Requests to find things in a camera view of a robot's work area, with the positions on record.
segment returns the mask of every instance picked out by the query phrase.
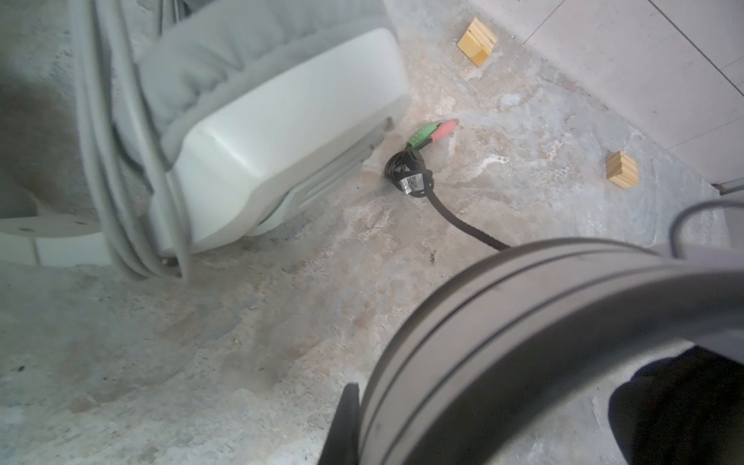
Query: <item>wooden cube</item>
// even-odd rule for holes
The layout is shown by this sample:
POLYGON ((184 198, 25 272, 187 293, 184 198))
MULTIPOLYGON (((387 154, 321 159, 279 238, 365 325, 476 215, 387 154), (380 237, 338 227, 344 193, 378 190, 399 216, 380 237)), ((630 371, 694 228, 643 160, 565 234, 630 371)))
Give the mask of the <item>wooden cube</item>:
POLYGON ((607 157, 607 179, 627 189, 641 182, 638 177, 638 163, 625 152, 615 152, 607 157))
POLYGON ((465 31, 465 35, 460 39, 460 42, 458 42, 458 47, 472 60, 473 63, 480 66, 483 65, 486 58, 491 55, 493 46, 496 44, 497 40, 498 39, 493 35, 493 32, 489 31, 489 29, 480 22, 478 18, 473 18, 467 31, 465 31))

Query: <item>black cable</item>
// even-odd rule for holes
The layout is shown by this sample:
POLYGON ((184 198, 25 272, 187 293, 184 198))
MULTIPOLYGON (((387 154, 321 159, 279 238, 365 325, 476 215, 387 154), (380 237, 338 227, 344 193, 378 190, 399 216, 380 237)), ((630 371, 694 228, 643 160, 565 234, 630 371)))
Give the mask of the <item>black cable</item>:
POLYGON ((684 258, 680 244, 680 236, 682 235, 682 226, 684 225, 684 222, 694 214, 700 211, 710 210, 711 208, 744 208, 744 202, 724 199, 708 200, 687 207, 681 211, 674 218, 672 225, 669 227, 669 246, 672 257, 684 258))
POLYGON ((494 239, 478 228, 475 228, 462 219, 459 219, 447 207, 442 204, 434 193, 434 179, 432 172, 426 169, 426 163, 419 152, 420 148, 429 144, 431 139, 426 139, 421 144, 413 147, 406 147, 402 152, 393 155, 385 165, 385 176, 391 180, 398 190, 406 192, 408 195, 421 198, 426 197, 434 209, 439 212, 444 219, 460 231, 480 240, 482 243, 496 250, 505 250, 509 248, 502 241, 494 239))

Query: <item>stone surface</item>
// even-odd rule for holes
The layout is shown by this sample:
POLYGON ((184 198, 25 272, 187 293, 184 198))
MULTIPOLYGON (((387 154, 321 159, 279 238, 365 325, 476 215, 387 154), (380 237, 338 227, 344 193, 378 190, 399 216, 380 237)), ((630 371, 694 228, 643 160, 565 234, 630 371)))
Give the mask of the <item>stone surface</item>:
MULTIPOLYGON (((467 3, 388 6, 413 106, 359 177, 306 213, 195 256, 189 287, 133 283, 110 268, 0 263, 0 462, 314 463, 343 385, 364 387, 414 308, 493 253, 380 176, 424 122, 460 121, 424 150, 438 195, 507 243, 592 236, 648 246, 684 206, 717 195, 467 3), (476 13, 499 37, 481 68, 456 46, 476 13), (617 150, 638 161, 638 187, 605 178, 617 150)), ((148 10, 127 7, 132 28, 147 31, 148 10)), ((146 45, 146 34, 136 38, 146 45)), ((55 210, 92 215, 65 4, 0 5, 0 48, 4 166, 55 210)), ((726 243, 722 214, 691 220, 688 236, 726 243)), ((496 460, 622 463, 602 415, 627 374, 575 393, 496 460)))

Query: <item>gray ear cushion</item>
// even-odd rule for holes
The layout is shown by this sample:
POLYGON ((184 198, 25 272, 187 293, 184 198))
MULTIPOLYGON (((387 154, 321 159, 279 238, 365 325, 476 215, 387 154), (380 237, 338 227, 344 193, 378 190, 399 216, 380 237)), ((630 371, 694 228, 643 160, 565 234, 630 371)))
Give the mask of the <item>gray ear cushion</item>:
MULTIPOLYGON (((209 114, 377 28, 394 32, 382 0, 219 0, 206 5, 166 31, 138 64, 166 159, 170 164, 176 160, 189 129, 209 114)), ((115 114, 120 137, 131 148, 131 126, 118 109, 115 114)))

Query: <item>qr code label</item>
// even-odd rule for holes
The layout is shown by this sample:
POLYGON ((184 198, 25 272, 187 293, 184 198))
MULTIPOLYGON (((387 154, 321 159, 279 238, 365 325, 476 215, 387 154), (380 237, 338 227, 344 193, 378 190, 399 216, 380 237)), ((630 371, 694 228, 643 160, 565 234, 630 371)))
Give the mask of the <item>qr code label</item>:
POLYGON ((423 175, 421 173, 416 173, 413 176, 401 179, 400 187, 403 188, 403 192, 405 193, 423 190, 423 175))

